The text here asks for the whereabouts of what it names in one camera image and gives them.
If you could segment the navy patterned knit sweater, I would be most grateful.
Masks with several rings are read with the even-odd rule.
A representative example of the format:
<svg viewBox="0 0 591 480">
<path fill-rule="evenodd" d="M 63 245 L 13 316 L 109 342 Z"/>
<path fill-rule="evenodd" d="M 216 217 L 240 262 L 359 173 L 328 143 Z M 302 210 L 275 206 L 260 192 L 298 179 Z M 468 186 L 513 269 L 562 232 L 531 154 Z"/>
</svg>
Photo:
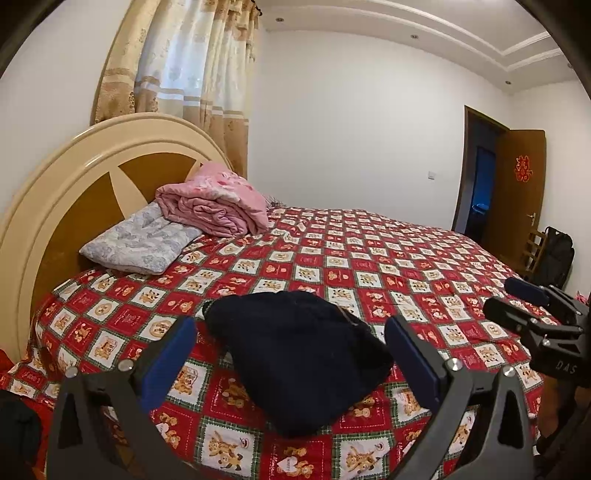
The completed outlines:
<svg viewBox="0 0 591 480">
<path fill-rule="evenodd" d="M 335 423 L 394 365 L 366 322 L 308 292 L 230 295 L 207 302 L 202 313 L 245 392 L 285 438 Z"/>
</svg>

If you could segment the black bag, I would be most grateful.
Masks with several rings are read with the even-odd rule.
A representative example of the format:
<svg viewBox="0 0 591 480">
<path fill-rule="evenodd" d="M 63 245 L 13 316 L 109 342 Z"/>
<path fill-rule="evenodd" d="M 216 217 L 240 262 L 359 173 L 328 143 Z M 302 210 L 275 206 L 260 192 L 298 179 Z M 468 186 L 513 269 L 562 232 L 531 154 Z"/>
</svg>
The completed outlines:
<svg viewBox="0 0 591 480">
<path fill-rule="evenodd" d="M 535 285 L 563 289 L 575 256 L 572 237 L 552 226 L 548 226 L 544 233 L 544 246 L 538 256 L 531 281 Z"/>
</svg>

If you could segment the wooden chair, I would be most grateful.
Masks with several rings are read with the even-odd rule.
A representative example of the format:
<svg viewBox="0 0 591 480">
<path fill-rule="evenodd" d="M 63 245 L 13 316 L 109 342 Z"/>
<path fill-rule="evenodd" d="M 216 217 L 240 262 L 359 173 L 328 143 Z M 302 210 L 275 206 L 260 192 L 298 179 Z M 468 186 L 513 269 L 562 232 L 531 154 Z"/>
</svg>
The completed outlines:
<svg viewBox="0 0 591 480">
<path fill-rule="evenodd" d="M 538 267 L 542 253 L 546 246 L 547 234 L 532 227 L 529 231 L 525 247 L 522 251 L 522 268 L 519 274 L 530 281 Z"/>
</svg>

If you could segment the brown wooden door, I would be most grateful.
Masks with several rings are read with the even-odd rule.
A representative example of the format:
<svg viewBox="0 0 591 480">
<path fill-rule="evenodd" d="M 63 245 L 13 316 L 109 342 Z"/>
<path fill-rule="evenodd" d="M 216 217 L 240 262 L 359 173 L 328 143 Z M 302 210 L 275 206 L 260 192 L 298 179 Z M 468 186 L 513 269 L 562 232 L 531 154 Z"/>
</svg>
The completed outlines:
<svg viewBox="0 0 591 480">
<path fill-rule="evenodd" d="M 533 176 L 518 182 L 516 158 L 528 155 Z M 511 129 L 464 108 L 464 153 L 452 229 L 518 271 L 529 231 L 538 228 L 546 181 L 547 140 L 539 129 Z"/>
</svg>

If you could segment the red door decoration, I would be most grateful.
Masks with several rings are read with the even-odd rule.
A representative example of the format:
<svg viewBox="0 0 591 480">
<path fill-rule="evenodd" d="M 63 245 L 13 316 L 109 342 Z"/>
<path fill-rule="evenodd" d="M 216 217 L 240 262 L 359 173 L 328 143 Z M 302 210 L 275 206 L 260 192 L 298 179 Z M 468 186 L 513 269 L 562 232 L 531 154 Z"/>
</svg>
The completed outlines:
<svg viewBox="0 0 591 480">
<path fill-rule="evenodd" d="M 533 169 L 528 155 L 520 155 L 516 158 L 514 174 L 518 182 L 528 183 L 531 180 Z"/>
</svg>

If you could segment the grey floral pillow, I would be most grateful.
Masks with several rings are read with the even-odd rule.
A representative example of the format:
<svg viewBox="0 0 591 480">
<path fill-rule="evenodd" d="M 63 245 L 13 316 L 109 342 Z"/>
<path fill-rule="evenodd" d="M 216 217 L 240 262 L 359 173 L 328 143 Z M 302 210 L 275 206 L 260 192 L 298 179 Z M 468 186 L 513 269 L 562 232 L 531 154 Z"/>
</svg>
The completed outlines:
<svg viewBox="0 0 591 480">
<path fill-rule="evenodd" d="M 167 220 L 153 201 L 79 250 L 86 259 L 121 272 L 162 274 L 202 231 Z"/>
</svg>

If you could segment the red teddy bear bedspread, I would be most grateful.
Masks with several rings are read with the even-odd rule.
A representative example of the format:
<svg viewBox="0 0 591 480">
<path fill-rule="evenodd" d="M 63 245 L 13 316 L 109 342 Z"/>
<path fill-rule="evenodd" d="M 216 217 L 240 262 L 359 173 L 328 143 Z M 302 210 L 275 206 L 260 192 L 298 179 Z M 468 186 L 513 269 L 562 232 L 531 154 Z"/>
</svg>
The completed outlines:
<svg viewBox="0 0 591 480">
<path fill-rule="evenodd" d="M 304 291 L 366 321 L 377 336 L 393 314 L 444 358 L 471 369 L 517 370 L 531 414 L 542 380 L 520 340 L 488 321 L 511 270 L 467 237 L 363 210 L 287 208 L 270 230 L 239 239 L 202 236 L 161 274 L 95 267 L 55 287 L 33 317 L 24 361 L 3 389 L 52 406 L 58 374 L 136 358 L 182 314 L 228 295 Z M 183 460 L 235 478 L 378 479 L 397 466 L 427 423 L 399 369 L 318 435 L 287 441 L 271 430 L 207 330 L 151 419 Z"/>
</svg>

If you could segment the pink folded quilt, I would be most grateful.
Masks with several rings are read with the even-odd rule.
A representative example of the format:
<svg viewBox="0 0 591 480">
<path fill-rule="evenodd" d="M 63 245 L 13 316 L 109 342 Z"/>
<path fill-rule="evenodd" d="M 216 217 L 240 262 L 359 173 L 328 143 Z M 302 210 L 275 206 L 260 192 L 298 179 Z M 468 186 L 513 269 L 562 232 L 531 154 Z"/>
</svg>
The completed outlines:
<svg viewBox="0 0 591 480">
<path fill-rule="evenodd" d="M 163 216 L 216 237 L 257 235 L 270 228 L 266 198 L 242 176 L 206 162 L 181 183 L 155 191 Z"/>
</svg>

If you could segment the cream and brown headboard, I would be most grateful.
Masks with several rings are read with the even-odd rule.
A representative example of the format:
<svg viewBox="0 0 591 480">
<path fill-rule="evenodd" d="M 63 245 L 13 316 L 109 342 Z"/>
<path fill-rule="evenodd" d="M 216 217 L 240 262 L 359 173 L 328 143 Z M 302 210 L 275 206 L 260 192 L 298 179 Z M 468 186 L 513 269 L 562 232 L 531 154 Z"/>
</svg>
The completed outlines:
<svg viewBox="0 0 591 480">
<path fill-rule="evenodd" d="M 1 348 L 9 358 L 25 356 L 45 296 L 87 269 L 78 254 L 85 243 L 208 161 L 228 158 L 204 130 L 159 113 L 96 124 L 47 158 L 1 222 Z"/>
</svg>

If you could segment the beige patterned curtain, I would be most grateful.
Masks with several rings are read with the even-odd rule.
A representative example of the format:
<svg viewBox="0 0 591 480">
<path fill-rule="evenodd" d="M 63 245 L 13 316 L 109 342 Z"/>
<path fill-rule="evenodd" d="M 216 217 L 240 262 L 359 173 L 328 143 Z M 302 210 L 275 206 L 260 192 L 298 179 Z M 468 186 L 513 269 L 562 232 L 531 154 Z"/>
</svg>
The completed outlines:
<svg viewBox="0 0 591 480">
<path fill-rule="evenodd" d="M 246 175 L 260 15 L 249 0 L 131 2 L 105 61 L 92 121 L 143 112 L 184 119 Z"/>
</svg>

